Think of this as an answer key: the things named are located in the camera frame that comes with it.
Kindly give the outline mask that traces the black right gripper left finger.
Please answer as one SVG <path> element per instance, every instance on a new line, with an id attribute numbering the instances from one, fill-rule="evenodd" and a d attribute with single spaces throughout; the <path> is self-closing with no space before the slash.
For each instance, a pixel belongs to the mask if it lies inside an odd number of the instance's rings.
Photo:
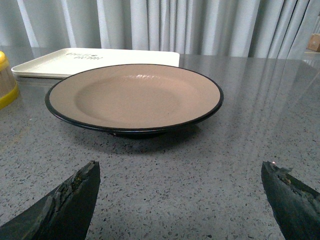
<path id="1" fill-rule="evenodd" d="M 84 240 L 100 187 L 90 161 L 27 210 L 0 227 L 2 240 Z"/>

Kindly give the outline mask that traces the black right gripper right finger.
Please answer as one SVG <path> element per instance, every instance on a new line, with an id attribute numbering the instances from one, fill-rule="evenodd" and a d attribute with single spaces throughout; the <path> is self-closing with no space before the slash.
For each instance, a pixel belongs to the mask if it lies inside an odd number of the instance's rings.
<path id="1" fill-rule="evenodd" d="M 286 240 L 318 240 L 320 193 L 289 172 L 269 161 L 262 163 L 261 180 L 273 216 Z"/>

